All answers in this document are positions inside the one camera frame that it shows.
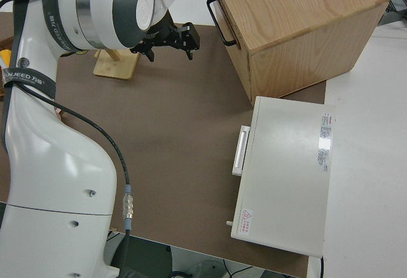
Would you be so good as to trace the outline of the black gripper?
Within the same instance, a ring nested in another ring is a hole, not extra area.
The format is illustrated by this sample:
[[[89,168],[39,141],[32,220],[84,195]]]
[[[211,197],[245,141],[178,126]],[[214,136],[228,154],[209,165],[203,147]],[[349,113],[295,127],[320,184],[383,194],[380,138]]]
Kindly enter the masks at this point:
[[[130,51],[145,55],[150,62],[153,62],[155,54],[152,48],[164,42],[173,44],[175,49],[183,50],[189,60],[193,60],[193,52],[200,48],[200,36],[193,23],[187,22],[179,27],[167,10],[163,18],[152,25],[142,41],[130,48]]]

